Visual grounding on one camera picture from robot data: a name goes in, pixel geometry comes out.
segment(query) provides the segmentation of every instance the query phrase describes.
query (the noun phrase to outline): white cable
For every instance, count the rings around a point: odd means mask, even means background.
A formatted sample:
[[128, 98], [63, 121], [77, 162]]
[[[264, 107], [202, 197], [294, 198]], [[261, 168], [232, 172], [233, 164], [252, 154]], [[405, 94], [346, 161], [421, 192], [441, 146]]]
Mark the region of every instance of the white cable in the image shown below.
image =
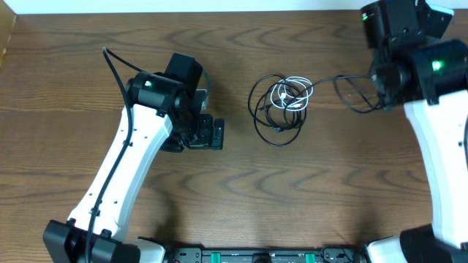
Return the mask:
[[[305, 78], [305, 77], [299, 77], [299, 76], [292, 76], [292, 77], [288, 77], [286, 78], [285, 80], [280, 80], [278, 82], [278, 84], [276, 84], [274, 87], [273, 87], [273, 90], [271, 91], [270, 93], [270, 101], [271, 101], [271, 104], [274, 106], [274, 107], [277, 107], [279, 109], [284, 109], [287, 105], [287, 103], [285, 102], [285, 99], [286, 97], [289, 97], [289, 98], [294, 98], [295, 96], [292, 96], [291, 94], [288, 93], [286, 87], [287, 87], [287, 83], [296, 83], [296, 84], [299, 84], [301, 86], [303, 86], [303, 90], [306, 90], [305, 93], [306, 95], [305, 96], [301, 96], [301, 97], [298, 97], [296, 99], [294, 99], [293, 103], [289, 104], [287, 106], [287, 111], [290, 111], [290, 112], [296, 112], [296, 111], [301, 111], [301, 110], [304, 110], [305, 108], [307, 108], [307, 105], [309, 104], [309, 97], [314, 93], [314, 87], [312, 86], [312, 81], [310, 81], [309, 79]], [[281, 100], [281, 105], [277, 105], [274, 103], [274, 100], [273, 100], [273, 95], [274, 95], [274, 92], [276, 90], [276, 93], [278, 94], [278, 97], [279, 99]]]

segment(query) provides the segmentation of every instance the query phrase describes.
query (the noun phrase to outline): wall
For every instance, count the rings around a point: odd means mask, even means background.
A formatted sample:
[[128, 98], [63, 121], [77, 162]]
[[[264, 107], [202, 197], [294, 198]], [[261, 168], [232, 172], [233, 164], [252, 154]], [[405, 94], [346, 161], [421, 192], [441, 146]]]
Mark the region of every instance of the wall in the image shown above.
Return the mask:
[[[5, 0], [19, 15], [360, 9], [373, 1], [375, 0]], [[449, 8], [468, 8], [468, 0], [432, 0], [429, 2]]]

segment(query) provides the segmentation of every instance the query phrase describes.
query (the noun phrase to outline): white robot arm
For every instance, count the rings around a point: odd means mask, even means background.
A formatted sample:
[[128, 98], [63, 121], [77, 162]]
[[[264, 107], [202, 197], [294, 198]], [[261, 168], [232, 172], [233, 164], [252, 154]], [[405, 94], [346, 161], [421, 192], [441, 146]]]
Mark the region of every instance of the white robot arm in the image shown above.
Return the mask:
[[[404, 104], [423, 154], [432, 198], [432, 229], [445, 244], [462, 249], [468, 242], [467, 118], [468, 92], [443, 95], [439, 104], [419, 100]], [[406, 263], [400, 237], [369, 244], [371, 262]]]
[[[208, 90], [197, 90], [203, 68], [175, 53], [165, 73], [150, 74], [103, 48], [126, 107], [116, 137], [84, 198], [66, 224], [50, 221], [43, 240], [54, 262], [160, 263], [165, 247], [139, 238], [123, 244], [132, 208], [158, 150], [221, 150], [224, 121], [200, 114]], [[139, 73], [124, 88], [107, 55]]]

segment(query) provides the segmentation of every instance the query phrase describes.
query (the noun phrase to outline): green led light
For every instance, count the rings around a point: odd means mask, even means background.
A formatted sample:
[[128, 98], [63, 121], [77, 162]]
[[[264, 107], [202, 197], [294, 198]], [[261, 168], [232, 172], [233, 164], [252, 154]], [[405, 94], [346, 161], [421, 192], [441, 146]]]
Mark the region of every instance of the green led light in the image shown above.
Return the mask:
[[444, 62], [442, 61], [432, 61], [432, 69], [434, 71], [439, 71], [441, 68], [443, 68]]

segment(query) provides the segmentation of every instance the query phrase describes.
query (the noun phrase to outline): wooden table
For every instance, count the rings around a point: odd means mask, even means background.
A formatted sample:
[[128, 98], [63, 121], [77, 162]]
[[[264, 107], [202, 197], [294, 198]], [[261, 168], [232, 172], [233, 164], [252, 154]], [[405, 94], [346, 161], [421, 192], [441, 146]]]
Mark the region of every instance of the wooden table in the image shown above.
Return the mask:
[[[468, 42], [467, 26], [468, 12], [457, 11], [447, 35]], [[0, 261], [50, 261], [45, 226], [66, 221], [107, 153], [123, 102], [102, 46], [148, 71], [163, 71], [174, 52], [194, 56], [213, 83], [208, 112], [226, 120], [221, 152], [158, 153], [129, 239], [311, 247], [431, 221], [401, 108], [359, 115], [331, 84], [317, 86], [285, 148], [257, 136], [246, 108], [253, 83], [270, 73], [365, 73], [371, 51], [358, 11], [22, 15], [0, 68]], [[135, 75], [117, 68], [124, 81]]]

